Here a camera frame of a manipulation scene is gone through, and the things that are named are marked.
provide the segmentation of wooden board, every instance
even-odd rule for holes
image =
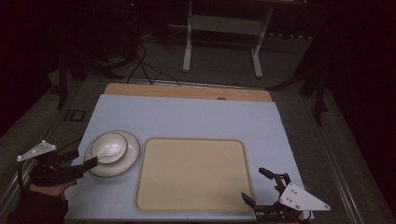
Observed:
[[[271,95],[268,91],[208,87],[179,87],[110,83],[106,87],[105,94],[213,100],[225,98],[227,100],[234,101],[272,102]]]

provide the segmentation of white bowl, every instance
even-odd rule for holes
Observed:
[[[107,149],[119,148],[120,152],[114,156],[100,158],[100,163],[111,163],[119,160],[126,152],[128,142],[120,133],[104,133],[98,136],[91,146],[91,154],[93,157],[100,155]]]

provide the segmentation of white table leg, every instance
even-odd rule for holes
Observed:
[[[183,61],[183,72],[190,72],[190,64],[191,64],[191,17],[192,17],[192,1],[189,2],[189,18],[187,19],[187,44],[186,51],[184,52],[184,61]]]
[[[273,12],[273,9],[269,8],[267,15],[265,17],[265,21],[262,23],[262,29],[260,31],[259,42],[257,43],[256,48],[253,48],[251,50],[251,58],[253,60],[254,72],[255,72],[257,78],[263,77],[262,65],[260,64],[259,53],[260,53],[260,49],[262,48],[262,41],[265,38],[265,33],[267,31],[268,23],[271,19],[272,12]]]

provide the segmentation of beige mat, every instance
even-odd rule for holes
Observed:
[[[147,212],[246,212],[252,195],[238,140],[151,138],[144,149],[136,207]]]

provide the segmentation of cable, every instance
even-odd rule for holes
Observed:
[[[24,198],[26,196],[26,188],[23,185],[23,178],[22,178],[22,170],[23,170],[24,161],[20,161],[18,164],[18,185],[20,186],[20,196]]]
[[[145,74],[145,77],[148,79],[149,84],[153,85],[154,83],[152,83],[151,79],[149,78],[148,73],[146,72],[146,68],[145,68],[145,66],[143,65],[143,60],[141,60],[141,59],[139,58],[139,56],[137,56],[137,55],[136,55],[136,59],[139,61],[139,64],[140,64],[140,66],[142,67],[143,73]]]
[[[309,216],[308,216],[308,218],[305,219],[306,222],[309,223],[309,218],[311,218],[311,215],[312,215],[312,211],[309,211]]]
[[[75,144],[76,142],[78,142],[78,141],[81,140],[81,139],[82,139],[82,137],[80,137],[80,138],[74,140],[73,142],[68,143],[67,145],[65,145],[65,146],[63,146],[63,147],[61,147],[61,148],[59,148],[59,149],[58,149],[58,152],[61,152],[61,151],[65,150],[65,149],[67,149],[68,147],[72,146],[73,144]]]
[[[142,47],[142,49],[143,49],[142,61],[144,61],[145,58],[146,58],[146,52],[147,52],[147,50],[146,50],[145,47],[143,47],[143,45],[139,44],[139,46]],[[140,63],[137,64],[137,66],[134,68],[134,70],[132,70],[131,74],[128,76],[128,79],[126,80],[126,83],[129,83],[129,81],[131,80],[132,76],[134,75],[134,72],[136,71],[136,69],[137,69],[139,66],[143,66],[143,65],[140,64]]]
[[[154,79],[152,79],[153,82],[155,82],[155,80],[157,80],[157,78],[158,78],[160,75],[164,75],[164,76],[169,77],[169,78],[171,78],[172,80],[174,80],[178,86],[181,86],[180,83],[178,83],[177,79],[175,79],[174,77],[172,77],[172,76],[170,76],[170,75],[164,73],[163,70],[162,70],[160,67],[152,66],[152,65],[149,65],[148,63],[145,63],[145,65],[147,65],[149,68],[151,68],[152,70],[154,70],[154,71],[156,71],[157,73],[159,73]]]

